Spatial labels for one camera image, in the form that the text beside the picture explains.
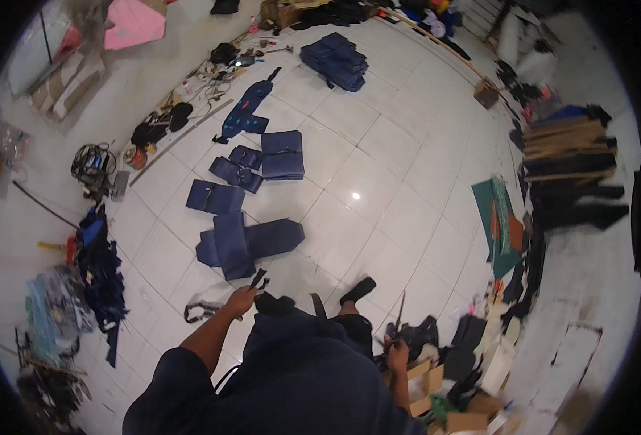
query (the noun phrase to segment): cable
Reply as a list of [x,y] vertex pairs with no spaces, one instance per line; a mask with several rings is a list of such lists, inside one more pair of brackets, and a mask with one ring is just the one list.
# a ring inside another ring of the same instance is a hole
[[49,208],[47,205],[45,205],[45,204],[41,203],[40,201],[38,201],[37,199],[35,199],[35,197],[34,197],[34,196],[32,196],[31,194],[29,194],[29,193],[28,193],[28,191],[27,191],[26,189],[24,189],[23,187],[21,187],[21,185],[20,185],[16,180],[13,180],[13,181],[12,181],[12,183],[13,183],[13,185],[14,185],[14,186],[18,187],[18,188],[20,189],[20,191],[21,191],[21,192],[23,192],[26,196],[28,196],[30,199],[32,199],[33,201],[35,201],[35,203],[36,203],[36,204],[38,204],[40,207],[43,207],[45,210],[47,210],[48,212],[50,212],[50,213],[52,213],[53,215],[55,215],[55,217],[56,217],[56,218],[58,218],[58,219],[62,220],[62,222],[66,223],[67,225],[70,225],[70,226],[71,226],[72,228],[74,228],[75,230],[80,230],[80,228],[79,228],[79,226],[78,226],[78,225],[74,225],[72,222],[67,221],[66,219],[64,219],[64,218],[63,218],[62,216],[60,216],[59,214],[57,214],[57,213],[55,213],[54,211],[50,210],[50,208]]

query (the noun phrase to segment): clutter pile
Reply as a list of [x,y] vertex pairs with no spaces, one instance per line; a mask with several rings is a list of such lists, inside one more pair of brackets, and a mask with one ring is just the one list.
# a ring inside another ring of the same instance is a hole
[[357,92],[364,85],[367,57],[357,53],[356,44],[339,33],[331,33],[321,40],[301,48],[301,60],[325,78],[329,88],[340,86],[345,91]]

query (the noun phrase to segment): navy blue bag panel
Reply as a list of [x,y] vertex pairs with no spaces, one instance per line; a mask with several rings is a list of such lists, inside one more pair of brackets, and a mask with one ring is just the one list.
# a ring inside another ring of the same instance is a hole
[[227,214],[240,210],[243,198],[245,192],[241,188],[194,179],[186,207],[207,213]]
[[253,256],[245,236],[243,212],[215,216],[214,244],[227,281],[246,278],[255,273]]

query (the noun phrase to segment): foot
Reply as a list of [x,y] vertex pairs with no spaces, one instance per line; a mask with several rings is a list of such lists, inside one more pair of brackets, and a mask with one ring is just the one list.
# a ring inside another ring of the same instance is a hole
[[345,296],[340,298],[340,306],[342,306],[342,304],[346,301],[357,302],[361,298],[368,295],[369,291],[372,291],[374,287],[376,287],[376,282],[371,279],[370,276],[367,276],[359,283],[357,283],[357,285],[353,289],[348,291]]

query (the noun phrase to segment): cardboard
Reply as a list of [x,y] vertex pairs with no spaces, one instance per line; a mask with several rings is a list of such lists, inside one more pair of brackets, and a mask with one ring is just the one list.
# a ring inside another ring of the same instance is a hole
[[447,413],[447,434],[458,431],[476,431],[486,433],[488,430],[488,416],[472,412],[449,412]]
[[504,409],[496,397],[491,397],[478,393],[470,400],[467,411],[473,413],[485,414],[488,416],[488,421],[492,420],[497,414]]

